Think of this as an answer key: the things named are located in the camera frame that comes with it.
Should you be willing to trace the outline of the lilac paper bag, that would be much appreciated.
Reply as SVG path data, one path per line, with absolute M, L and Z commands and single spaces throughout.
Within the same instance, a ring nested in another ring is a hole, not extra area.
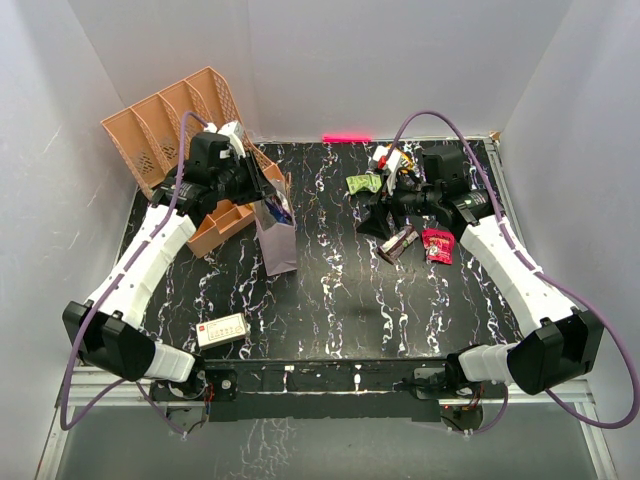
M 292 224 L 277 223 L 270 215 L 264 200 L 253 203 L 258 241 L 268 276 L 297 269 L 296 221 L 290 196 L 290 176 L 273 179 L 276 195 L 292 216 Z

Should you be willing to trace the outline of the green candy wrapper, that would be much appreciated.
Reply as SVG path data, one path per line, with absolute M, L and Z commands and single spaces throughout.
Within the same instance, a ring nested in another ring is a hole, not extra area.
M 371 173 L 349 176 L 346 178 L 346 183 L 350 195 L 360 192 L 376 194 L 382 187 L 381 177 Z

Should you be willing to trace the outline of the brown chocolate bar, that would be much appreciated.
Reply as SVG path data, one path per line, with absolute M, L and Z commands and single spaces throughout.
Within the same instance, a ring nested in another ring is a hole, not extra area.
M 405 225 L 389 240 L 380 245 L 376 253 L 389 264 L 395 264 L 404 251 L 418 238 L 412 225 Z

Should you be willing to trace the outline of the yellow m&m packet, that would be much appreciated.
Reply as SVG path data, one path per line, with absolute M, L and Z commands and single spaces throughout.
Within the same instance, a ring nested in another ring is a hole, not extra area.
M 397 171 L 405 175 L 408 175 L 410 172 L 414 172 L 415 162 L 413 158 L 400 149 L 396 149 L 395 152 L 399 155 Z

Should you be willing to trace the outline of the red candy pouch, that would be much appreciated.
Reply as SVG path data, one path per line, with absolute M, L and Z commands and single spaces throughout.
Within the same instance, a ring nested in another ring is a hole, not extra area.
M 445 265 L 453 264 L 455 237 L 447 231 L 428 228 L 422 232 L 426 260 Z

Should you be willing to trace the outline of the pink plastic file organizer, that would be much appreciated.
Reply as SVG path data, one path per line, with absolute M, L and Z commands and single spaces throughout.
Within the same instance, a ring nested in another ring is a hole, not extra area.
M 146 197 L 177 165 L 180 121 L 186 111 L 218 127 L 241 120 L 224 77 L 205 67 L 102 121 Z M 188 246 L 201 258 L 254 222 L 252 207 L 222 200 Z

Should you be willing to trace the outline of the blue white snack bag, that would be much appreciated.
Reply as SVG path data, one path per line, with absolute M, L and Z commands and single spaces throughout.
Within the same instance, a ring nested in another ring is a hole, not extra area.
M 271 197 L 264 200 L 264 203 L 277 223 L 292 224 L 292 216 L 287 207 L 282 203 L 278 197 Z

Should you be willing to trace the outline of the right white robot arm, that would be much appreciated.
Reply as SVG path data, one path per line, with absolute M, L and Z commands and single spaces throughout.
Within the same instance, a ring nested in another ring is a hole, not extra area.
M 488 190 L 471 188 L 460 148 L 430 147 L 422 158 L 424 180 L 412 171 L 407 155 L 376 148 L 371 163 L 381 186 L 357 232 L 381 239 L 379 255 L 393 262 L 413 235 L 407 217 L 435 217 L 488 273 L 523 336 L 518 343 L 471 346 L 449 355 L 447 388 L 466 397 L 481 382 L 493 381 L 516 384 L 535 395 L 589 373 L 603 333 L 596 315 L 541 279 L 540 267 L 515 237 L 508 218 L 498 214 Z

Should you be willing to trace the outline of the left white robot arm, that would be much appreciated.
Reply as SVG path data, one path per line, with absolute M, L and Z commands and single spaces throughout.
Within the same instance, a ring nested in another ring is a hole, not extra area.
M 153 188 L 143 224 L 108 278 L 85 302 L 65 308 L 63 322 L 82 360 L 127 381 L 171 381 L 186 399 L 204 392 L 207 376 L 195 357 L 152 340 L 141 324 L 166 270 L 219 202 L 245 205 L 275 192 L 238 126 L 192 137 L 183 165 Z

